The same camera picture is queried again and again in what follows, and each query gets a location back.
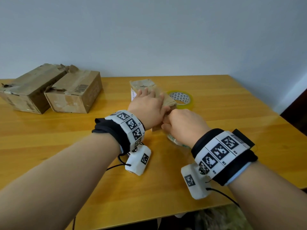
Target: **right hand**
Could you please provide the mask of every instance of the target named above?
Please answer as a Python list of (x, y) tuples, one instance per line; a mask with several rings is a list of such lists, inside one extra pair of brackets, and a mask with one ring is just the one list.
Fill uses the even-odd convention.
[(211, 130), (201, 116), (188, 109), (172, 110), (163, 119), (162, 129), (190, 148), (193, 148), (196, 142)]

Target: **wristband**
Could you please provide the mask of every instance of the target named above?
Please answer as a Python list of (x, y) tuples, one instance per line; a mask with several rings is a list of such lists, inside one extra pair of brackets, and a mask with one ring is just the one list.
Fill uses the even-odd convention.
[(95, 129), (92, 132), (110, 133), (123, 149), (121, 155), (134, 150), (144, 139), (143, 123), (126, 110), (117, 111), (105, 118), (95, 119)]
[(220, 185), (225, 185), (247, 163), (258, 159), (247, 143), (219, 128), (202, 136), (191, 152), (202, 171)]

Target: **cardboard package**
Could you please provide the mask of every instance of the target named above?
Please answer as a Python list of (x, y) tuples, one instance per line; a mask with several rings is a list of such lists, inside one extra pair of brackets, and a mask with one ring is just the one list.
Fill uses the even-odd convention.
[[(140, 80), (140, 81), (130, 81), (131, 86), (131, 101), (136, 96), (139, 89), (144, 90), (146, 87), (148, 88), (148, 91), (155, 90), (156, 95), (160, 95), (162, 90), (150, 79)], [(174, 99), (172, 99), (167, 93), (164, 93), (164, 100), (163, 100), (163, 106), (170, 106), (171, 110), (174, 110), (177, 108), (177, 103)], [(152, 131), (156, 131), (161, 129), (161, 124), (155, 126), (152, 128)]]
[(100, 72), (71, 65), (64, 77), (46, 89), (45, 95), (56, 112), (88, 113), (101, 89)]
[(15, 110), (43, 114), (50, 107), (45, 89), (61, 79), (67, 69), (64, 65), (43, 64), (16, 78), (12, 84), (2, 84), (0, 96)]

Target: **damaged cardboard box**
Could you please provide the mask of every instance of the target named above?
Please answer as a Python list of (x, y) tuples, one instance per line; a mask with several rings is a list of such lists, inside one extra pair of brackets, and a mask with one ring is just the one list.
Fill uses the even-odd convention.
[(68, 73), (45, 91), (52, 110), (88, 113), (102, 89), (100, 72), (69, 66)]
[[(144, 90), (146, 87), (148, 91), (155, 90), (156, 96), (160, 95), (162, 90), (150, 79), (140, 80), (140, 81), (130, 81), (131, 86), (131, 101), (135, 98), (139, 89)], [(170, 106), (171, 110), (177, 108), (177, 103), (174, 99), (172, 99), (166, 92), (164, 93), (163, 106)], [(152, 131), (156, 131), (161, 129), (161, 124), (152, 128)]]
[(2, 84), (0, 96), (15, 110), (43, 114), (50, 107), (45, 89), (61, 79), (67, 69), (64, 65), (43, 64), (11, 84)]

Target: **white wall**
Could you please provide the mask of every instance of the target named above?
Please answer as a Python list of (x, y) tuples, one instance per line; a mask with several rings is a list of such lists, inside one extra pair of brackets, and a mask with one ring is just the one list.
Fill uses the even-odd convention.
[(229, 74), (274, 108), (307, 73), (306, 10), (307, 0), (0, 0), (0, 78), (45, 62), (102, 76)]

